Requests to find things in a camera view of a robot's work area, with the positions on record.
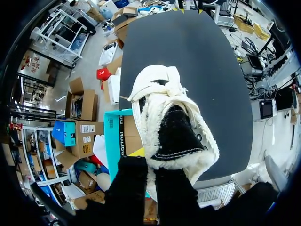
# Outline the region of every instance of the white box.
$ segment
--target white box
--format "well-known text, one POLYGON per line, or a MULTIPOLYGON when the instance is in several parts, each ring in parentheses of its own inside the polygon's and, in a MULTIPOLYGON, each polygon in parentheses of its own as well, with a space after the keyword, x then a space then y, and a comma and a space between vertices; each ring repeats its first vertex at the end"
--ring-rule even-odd
POLYGON ((108 79, 108 88, 111 105, 119 103, 120 78, 117 75, 111 75, 108 79))

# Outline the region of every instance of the white sherpa lining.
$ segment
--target white sherpa lining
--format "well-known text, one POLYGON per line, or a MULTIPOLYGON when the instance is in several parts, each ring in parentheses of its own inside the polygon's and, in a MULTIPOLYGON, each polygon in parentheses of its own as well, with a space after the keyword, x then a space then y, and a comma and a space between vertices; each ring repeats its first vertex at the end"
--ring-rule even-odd
MULTIPOLYGON (((184 172, 191 182, 195 184, 197 179, 207 171, 219 158, 219 149, 216 141, 205 123, 203 117, 196 103, 187 98, 186 92, 181 87, 180 75, 175 67, 172 67, 172 74, 170 82, 165 86, 156 83, 145 82, 146 89, 141 89, 134 97, 131 94, 129 101, 132 101, 133 115, 139 134, 141 136, 142 144, 144 147, 145 158, 149 166, 147 176, 147 192, 157 201, 157 192, 155 186, 155 174, 152 170, 159 169, 160 167, 171 170, 184 169, 184 172), (139 99, 146 97, 145 106, 140 114, 139 99), (176 160, 154 160, 151 157, 156 154, 159 149, 159 136, 161 122, 172 105, 180 106, 185 113, 189 116, 190 122, 193 126, 198 126, 204 135, 209 146, 208 150, 198 151, 196 153, 184 154, 183 157, 176 160)), ((142 81, 141 73, 137 76, 137 81, 142 81)))

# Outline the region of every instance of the electronic device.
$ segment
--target electronic device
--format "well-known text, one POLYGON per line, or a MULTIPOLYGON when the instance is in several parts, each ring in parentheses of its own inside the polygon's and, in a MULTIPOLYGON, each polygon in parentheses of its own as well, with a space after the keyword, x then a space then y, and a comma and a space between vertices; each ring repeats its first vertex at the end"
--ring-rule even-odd
POLYGON ((243 70, 243 73, 248 75, 257 75, 261 76, 263 67, 257 56, 247 54, 240 63, 240 67, 243 70))
POLYGON ((251 101, 253 121, 268 119, 277 115, 276 101, 274 99, 258 99, 251 101))
POLYGON ((249 53, 253 53, 253 50, 251 49, 250 45, 248 45, 246 42, 241 41, 241 47, 242 47, 245 51, 247 51, 247 52, 249 52, 249 53))

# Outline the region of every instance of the dark gray tabletop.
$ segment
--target dark gray tabletop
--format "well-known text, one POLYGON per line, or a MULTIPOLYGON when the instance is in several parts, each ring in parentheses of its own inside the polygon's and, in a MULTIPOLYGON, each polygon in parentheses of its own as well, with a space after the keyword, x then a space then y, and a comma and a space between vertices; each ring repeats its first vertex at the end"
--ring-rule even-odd
MULTIPOLYGON (((205 13, 171 11, 130 23, 124 45, 120 95, 128 97, 149 65, 176 66, 220 149, 218 162, 199 180, 243 171, 253 138, 252 109, 231 45, 205 13)), ((131 108, 120 99, 120 109, 131 108)))

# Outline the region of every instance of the white shelf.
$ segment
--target white shelf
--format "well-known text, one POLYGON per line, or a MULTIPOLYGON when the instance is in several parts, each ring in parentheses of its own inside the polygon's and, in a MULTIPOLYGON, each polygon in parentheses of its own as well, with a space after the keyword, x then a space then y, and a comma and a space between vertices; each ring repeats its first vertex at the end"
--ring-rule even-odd
POLYGON ((57 26, 66 18, 66 16, 62 16, 62 18, 54 25, 53 29, 51 30, 51 32, 49 32, 47 37, 50 37, 51 34, 53 33, 53 31, 55 31, 55 29, 57 28, 57 26))
POLYGON ((52 161, 52 165, 55 169, 55 175, 56 175, 57 178, 59 178, 60 176, 58 175, 58 172, 57 172, 57 169, 56 169, 55 155, 53 154, 52 145, 51 145, 50 131, 48 131, 48 145, 49 145, 49 149, 50 149, 50 158, 51 158, 51 161, 52 161))
POLYGON ((30 176, 32 178, 32 180, 35 182, 35 178, 33 176, 33 173, 32 173, 32 169, 30 167, 30 164, 29 164, 29 160, 28 160, 28 157, 27 157, 27 151, 26 151, 26 139, 25 139, 25 130, 22 130, 22 144, 23 144, 23 152, 24 152, 24 155, 25 155, 25 159, 26 159, 26 164, 27 164, 27 167, 29 169, 29 172, 30 172, 30 176))
POLYGON ((71 49, 71 46, 72 46, 72 44, 74 43, 74 40, 76 39, 76 37, 78 36, 78 34, 79 34, 79 32, 80 32, 80 30, 81 30, 82 28, 83 28, 83 26, 81 26, 81 27, 79 28, 79 30, 76 32, 76 34, 75 34, 75 36, 74 36, 74 38, 73 38, 73 40, 72 40, 70 46, 68 47, 68 49, 71 49))
POLYGON ((55 16, 48 22, 48 24, 43 27, 40 31, 38 31, 36 34, 38 36, 40 36, 40 39, 42 39, 44 41, 44 45, 41 45, 38 40, 36 39, 36 42, 33 44, 35 47, 39 48, 39 52, 43 53, 45 55, 48 55, 49 57, 58 60, 62 63, 67 63, 67 64, 74 64, 77 60, 82 59, 83 57, 81 56, 81 52, 83 51, 83 48, 85 46, 85 43, 88 39, 88 34, 86 36, 86 38, 84 39, 82 46, 78 49, 78 51, 73 51, 71 50, 71 46, 74 43, 76 37, 78 36, 78 34, 80 33, 80 31, 82 29, 84 29, 85 31, 87 30, 87 27, 82 24, 81 22, 79 22, 76 18, 74 18, 72 15, 67 14, 65 11, 61 10, 61 9, 56 9, 57 13, 55 14, 55 16), (49 32, 48 35, 45 35, 45 30, 47 28, 49 28, 49 24, 51 24, 53 22, 53 20, 55 20, 55 18, 57 18, 57 22, 53 25, 53 29, 49 32), (51 34, 53 33, 53 31, 60 25, 62 24, 64 27, 67 28, 66 23, 64 21, 65 18, 68 18, 70 20, 72 20, 75 23, 79 23, 81 26, 77 31, 72 31, 75 34, 74 39, 72 40, 72 43, 69 45, 69 47, 66 47, 62 44, 60 44, 59 42, 55 41, 54 39, 52 39, 51 34), (55 49, 51 48, 50 44, 55 44, 56 47, 55 49))
POLYGON ((89 35, 90 35, 90 34, 88 33, 87 36, 85 37, 85 40, 83 41, 83 44, 81 45, 81 47, 80 47, 80 49, 79 49, 79 51, 78 51, 78 54, 79 54, 79 55, 80 55, 81 52, 83 51, 84 46, 85 46, 85 44, 86 44, 86 42, 87 42, 87 40, 88 40, 89 35))
POLYGON ((56 13, 55 16, 45 25, 45 27, 43 27, 40 31, 40 33, 42 33, 50 24, 52 21, 54 21, 54 19, 60 14, 60 12, 56 13))
POLYGON ((26 164, 30 170, 30 175, 32 177, 32 180, 34 182, 37 183, 38 186, 48 186, 50 191, 51 191, 51 194, 53 195, 56 203, 58 205, 61 206, 60 202, 58 201, 57 197, 55 196, 55 193, 54 191, 52 190, 51 188, 51 185, 53 184, 56 184, 56 183, 61 183, 63 185, 63 182, 66 181, 66 180, 69 180, 71 182, 71 176, 69 174, 69 170, 67 171, 67 175, 66 176, 63 176, 63 177, 60 177, 58 172, 57 172, 57 168, 56 168, 56 164, 55 164, 55 159, 54 159, 54 153, 53 153, 53 149, 52 149, 52 145, 51 145, 51 131, 52 131, 52 127, 31 127, 31 126, 23 126, 22 127, 22 140, 23 140, 23 149, 24 149, 24 154, 25 154, 25 159, 26 159, 26 164), (34 131, 34 136, 35 136, 35 143, 36 143, 36 149, 37 149, 37 153, 38 153, 38 159, 39 159, 39 164, 41 165, 42 167, 42 172, 43 172, 43 175, 45 177, 45 181, 35 181, 35 178, 33 176, 33 173, 32 173, 32 170, 31 170, 31 167, 30 167, 30 164, 29 164, 29 160, 28 160, 28 157, 27 157, 27 151, 26 151, 26 137, 25 137, 25 131, 26 130, 33 130, 34 131), (38 145, 38 134, 37 134, 37 131, 47 131, 47 134, 48 134, 48 144, 49 144, 49 149, 50 149, 50 154, 51 154, 51 160, 52 160, 52 164, 54 166, 54 169, 55 169, 55 175, 56 175, 56 178, 54 179, 47 179, 47 176, 45 174, 45 171, 44 171, 44 167, 43 167, 43 164, 42 164, 42 161, 41 161, 41 157, 40 157, 40 150, 39 150, 39 145, 38 145))
POLYGON ((42 167, 42 172, 43 172, 45 180, 48 180, 47 176, 46 176, 46 173, 44 171, 44 167, 43 167, 41 156, 40 156, 40 150, 39 150, 39 144, 38 144, 38 134, 37 134, 36 130, 34 131, 34 139, 35 139, 35 142, 36 142, 36 149, 37 149, 39 164, 42 167))
POLYGON ((53 192, 51 186, 48 185, 48 187, 49 187, 49 189, 50 189, 50 191, 51 191, 51 194, 53 195, 53 197, 54 197, 56 203, 57 203, 60 207, 62 207, 62 205, 60 204, 60 202, 59 202, 58 199, 56 198, 55 193, 53 192))
POLYGON ((66 181, 66 180, 69 180, 69 176, 54 178, 54 179, 50 179, 48 181, 38 181, 37 184, 38 184, 38 186, 47 186, 47 185, 53 185, 56 183, 60 183, 60 182, 66 181))

